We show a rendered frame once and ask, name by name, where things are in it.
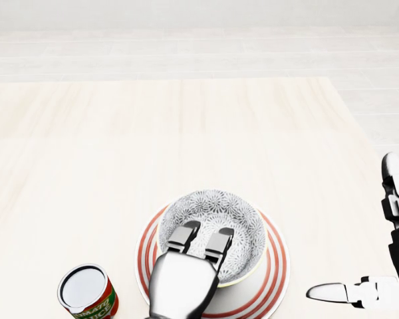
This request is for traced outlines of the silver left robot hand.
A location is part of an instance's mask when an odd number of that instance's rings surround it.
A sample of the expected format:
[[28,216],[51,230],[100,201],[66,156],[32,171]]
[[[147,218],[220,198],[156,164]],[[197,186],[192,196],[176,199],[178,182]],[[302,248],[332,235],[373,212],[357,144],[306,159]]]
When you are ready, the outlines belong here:
[[201,223],[177,227],[160,255],[149,281],[149,316],[146,319],[201,319],[219,284],[219,271],[231,247],[234,229],[221,228],[205,248],[203,258],[188,254]]

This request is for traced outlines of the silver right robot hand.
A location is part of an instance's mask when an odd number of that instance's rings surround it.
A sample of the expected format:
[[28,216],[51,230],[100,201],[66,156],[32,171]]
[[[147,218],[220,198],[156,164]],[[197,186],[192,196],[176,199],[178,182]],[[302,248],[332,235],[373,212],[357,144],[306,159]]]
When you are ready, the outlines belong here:
[[307,298],[361,309],[399,310],[399,157],[387,153],[382,158],[381,170],[385,191],[381,204],[385,219],[394,226],[388,248],[397,277],[364,276],[356,284],[319,284],[308,289]]

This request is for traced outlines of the black white patterned bowl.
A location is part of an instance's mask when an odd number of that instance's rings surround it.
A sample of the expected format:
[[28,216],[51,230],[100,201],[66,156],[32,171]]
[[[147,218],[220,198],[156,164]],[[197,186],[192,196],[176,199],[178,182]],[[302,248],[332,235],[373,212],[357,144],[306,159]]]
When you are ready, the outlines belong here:
[[174,230],[191,220],[201,223],[188,251],[195,257],[205,257],[206,245],[214,233],[225,227],[234,230],[231,247],[219,271],[220,288],[246,279],[266,255],[267,230],[258,210],[238,195],[218,189],[191,192],[164,209],[156,230],[160,254],[168,250]]

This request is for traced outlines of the white plate with red rings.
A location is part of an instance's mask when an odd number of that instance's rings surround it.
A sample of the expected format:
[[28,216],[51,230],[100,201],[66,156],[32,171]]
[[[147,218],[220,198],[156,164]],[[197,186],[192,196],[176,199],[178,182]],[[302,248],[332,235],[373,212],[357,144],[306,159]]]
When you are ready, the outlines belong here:
[[[149,302],[149,280],[159,255],[158,223],[166,206],[153,215],[138,237],[134,250],[134,274],[139,291]],[[289,285],[290,259],[276,224],[259,211],[267,230],[267,250],[259,267],[243,281],[218,288],[202,319],[270,319]]]

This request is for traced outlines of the tomato sauce tin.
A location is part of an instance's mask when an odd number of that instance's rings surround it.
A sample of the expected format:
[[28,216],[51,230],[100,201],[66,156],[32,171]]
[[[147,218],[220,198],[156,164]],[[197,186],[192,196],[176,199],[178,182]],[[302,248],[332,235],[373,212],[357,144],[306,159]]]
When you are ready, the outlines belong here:
[[106,271],[92,263],[68,271],[59,283],[57,297],[74,319],[114,319],[119,307]]

